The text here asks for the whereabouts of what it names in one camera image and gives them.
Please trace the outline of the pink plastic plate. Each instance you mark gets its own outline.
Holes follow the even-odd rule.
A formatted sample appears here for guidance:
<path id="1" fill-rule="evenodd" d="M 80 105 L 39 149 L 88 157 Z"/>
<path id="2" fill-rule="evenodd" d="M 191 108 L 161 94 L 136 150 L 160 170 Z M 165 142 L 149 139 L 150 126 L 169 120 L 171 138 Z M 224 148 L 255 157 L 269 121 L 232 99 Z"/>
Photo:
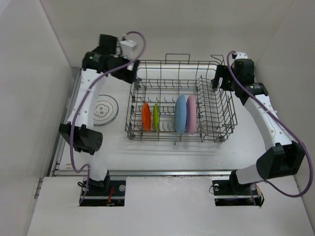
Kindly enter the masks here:
<path id="1" fill-rule="evenodd" d="M 192 135 L 196 132 L 196 99 L 193 94 L 188 97 L 186 107 L 186 130 Z"/>

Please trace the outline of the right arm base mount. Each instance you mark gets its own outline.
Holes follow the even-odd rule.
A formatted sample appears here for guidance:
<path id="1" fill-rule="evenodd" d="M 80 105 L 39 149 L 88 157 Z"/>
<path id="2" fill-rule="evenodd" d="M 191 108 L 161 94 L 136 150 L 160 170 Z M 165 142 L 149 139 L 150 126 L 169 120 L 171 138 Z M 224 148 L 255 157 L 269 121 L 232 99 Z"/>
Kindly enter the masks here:
<path id="1" fill-rule="evenodd" d="M 213 179 L 209 192 L 214 195 L 217 207 L 261 207 L 265 201 L 264 195 L 255 184 L 245 184 L 233 188 L 227 179 Z"/>

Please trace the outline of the lime green plastic plate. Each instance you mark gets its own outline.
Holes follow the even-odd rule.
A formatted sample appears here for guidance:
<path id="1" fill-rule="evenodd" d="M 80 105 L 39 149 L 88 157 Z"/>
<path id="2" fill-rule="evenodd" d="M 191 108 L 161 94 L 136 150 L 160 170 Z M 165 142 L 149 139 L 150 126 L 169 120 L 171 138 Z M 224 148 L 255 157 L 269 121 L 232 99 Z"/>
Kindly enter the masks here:
<path id="1" fill-rule="evenodd" d="M 155 103 L 153 108 L 153 125 L 156 132 L 159 132 L 159 105 Z"/>

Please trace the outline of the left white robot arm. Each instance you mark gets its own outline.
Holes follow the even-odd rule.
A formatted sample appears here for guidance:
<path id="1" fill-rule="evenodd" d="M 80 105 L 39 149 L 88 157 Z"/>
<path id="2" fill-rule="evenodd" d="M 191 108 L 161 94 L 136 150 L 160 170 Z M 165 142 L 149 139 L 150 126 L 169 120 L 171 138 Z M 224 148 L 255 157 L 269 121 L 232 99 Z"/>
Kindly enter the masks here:
<path id="1" fill-rule="evenodd" d="M 66 123 L 61 123 L 59 133 L 69 144 L 73 170 L 88 170 L 86 187 L 93 187 L 99 195 L 110 190 L 109 171 L 98 160 L 103 134 L 94 129 L 94 112 L 100 91 L 108 77 L 128 84 L 136 79 L 140 56 L 133 56 L 137 43 L 127 39 L 101 34 L 98 46 L 86 52 L 80 69 L 80 86 L 75 104 Z"/>

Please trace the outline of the white plate blue line motif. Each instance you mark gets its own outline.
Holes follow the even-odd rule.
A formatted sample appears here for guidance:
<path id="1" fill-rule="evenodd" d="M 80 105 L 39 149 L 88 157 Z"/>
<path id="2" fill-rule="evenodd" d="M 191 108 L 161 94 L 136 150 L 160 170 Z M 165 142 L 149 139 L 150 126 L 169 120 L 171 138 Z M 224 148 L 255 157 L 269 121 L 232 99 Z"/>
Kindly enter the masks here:
<path id="1" fill-rule="evenodd" d="M 101 127 L 113 122 L 119 113 L 117 100 L 110 96 L 101 94 L 94 110 L 94 126 Z"/>

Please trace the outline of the orange plastic plate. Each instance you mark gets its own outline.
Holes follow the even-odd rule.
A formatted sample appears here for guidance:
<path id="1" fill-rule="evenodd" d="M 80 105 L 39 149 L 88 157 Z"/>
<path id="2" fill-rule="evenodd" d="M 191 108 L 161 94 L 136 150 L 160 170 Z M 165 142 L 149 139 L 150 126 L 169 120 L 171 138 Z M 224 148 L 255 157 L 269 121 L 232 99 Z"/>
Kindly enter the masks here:
<path id="1" fill-rule="evenodd" d="M 149 132 L 151 130 L 151 111 L 147 102 L 143 104 L 142 108 L 142 123 L 145 131 Z"/>

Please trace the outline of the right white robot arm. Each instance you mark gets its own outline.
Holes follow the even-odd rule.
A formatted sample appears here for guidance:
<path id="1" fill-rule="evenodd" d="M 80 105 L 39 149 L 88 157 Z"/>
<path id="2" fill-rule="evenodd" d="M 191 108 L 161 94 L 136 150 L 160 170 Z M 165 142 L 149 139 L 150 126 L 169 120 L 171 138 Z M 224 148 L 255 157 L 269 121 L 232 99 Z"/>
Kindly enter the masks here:
<path id="1" fill-rule="evenodd" d="M 264 84 L 254 81 L 254 61 L 240 58 L 233 66 L 218 65 L 212 88 L 235 93 L 254 119 L 266 149 L 255 164 L 231 172 L 229 190 L 238 194 L 252 183 L 297 174 L 305 148 L 277 117 Z"/>

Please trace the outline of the light blue plastic plate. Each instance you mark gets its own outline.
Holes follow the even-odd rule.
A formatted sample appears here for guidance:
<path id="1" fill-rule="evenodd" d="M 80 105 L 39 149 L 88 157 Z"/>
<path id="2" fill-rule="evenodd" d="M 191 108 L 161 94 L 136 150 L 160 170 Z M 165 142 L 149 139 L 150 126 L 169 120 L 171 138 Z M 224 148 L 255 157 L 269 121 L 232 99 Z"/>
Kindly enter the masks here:
<path id="1" fill-rule="evenodd" d="M 176 132 L 184 133 L 186 128 L 187 107 L 186 98 L 180 95 L 175 104 L 174 128 Z"/>

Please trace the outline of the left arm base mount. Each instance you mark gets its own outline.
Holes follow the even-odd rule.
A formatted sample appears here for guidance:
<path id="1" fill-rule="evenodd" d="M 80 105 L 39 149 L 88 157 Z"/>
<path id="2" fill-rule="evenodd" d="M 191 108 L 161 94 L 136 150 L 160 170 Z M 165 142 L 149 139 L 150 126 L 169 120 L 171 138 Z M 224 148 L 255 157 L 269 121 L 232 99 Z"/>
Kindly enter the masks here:
<path id="1" fill-rule="evenodd" d="M 89 186 L 85 196 L 86 181 L 78 182 L 81 187 L 79 206 L 80 207 L 124 207 L 126 180 L 111 180 L 109 188 L 97 188 Z"/>

